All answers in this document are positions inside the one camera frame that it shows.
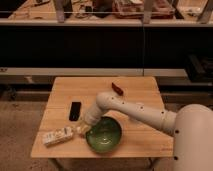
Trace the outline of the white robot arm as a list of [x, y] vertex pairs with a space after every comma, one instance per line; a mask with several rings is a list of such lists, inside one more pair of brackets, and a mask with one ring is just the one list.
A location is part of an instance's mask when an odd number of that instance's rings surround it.
[[85, 135], [110, 110], [118, 111], [173, 138], [173, 171], [213, 169], [213, 110], [189, 104], [178, 112], [128, 102], [114, 92], [98, 93], [77, 126]]

